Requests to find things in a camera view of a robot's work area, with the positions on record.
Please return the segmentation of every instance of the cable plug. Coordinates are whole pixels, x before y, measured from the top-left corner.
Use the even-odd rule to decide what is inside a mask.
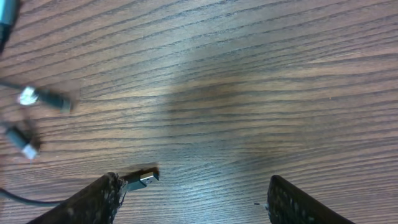
[[[5,135],[19,149],[23,155],[32,160],[39,153],[38,150],[30,143],[30,140],[17,127],[13,126],[6,129]]]
[[[57,108],[61,112],[69,112],[72,109],[72,104],[68,98],[48,90],[36,90],[31,86],[27,86],[19,96],[19,103],[26,106],[34,104],[37,100]]]

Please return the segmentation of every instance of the wood grain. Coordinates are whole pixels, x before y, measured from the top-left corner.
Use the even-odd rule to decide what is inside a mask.
[[[115,223],[268,223],[279,174],[355,223],[398,219],[398,1],[25,0],[10,82],[78,95],[21,109],[32,163],[0,139],[0,184],[61,200],[105,172],[159,166]],[[47,208],[2,199],[1,223]]]

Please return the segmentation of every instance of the cable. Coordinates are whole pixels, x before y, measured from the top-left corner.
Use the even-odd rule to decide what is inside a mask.
[[[14,200],[19,203],[23,203],[25,205],[34,205],[34,206],[40,206],[40,207],[54,207],[63,202],[63,200],[53,201],[53,202],[41,202],[41,201],[36,201],[36,200],[30,200],[30,199],[26,199],[26,198],[23,198],[20,196],[16,196],[2,188],[0,188],[0,196],[6,197],[8,199]]]

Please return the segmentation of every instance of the metal connector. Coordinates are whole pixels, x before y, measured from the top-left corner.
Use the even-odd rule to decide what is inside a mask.
[[[143,189],[150,184],[159,181],[159,175],[156,172],[140,170],[122,177],[122,180],[127,181],[127,191]]]
[[[159,176],[155,172],[149,172],[147,174],[142,174],[139,179],[146,186],[156,183],[159,181]]]

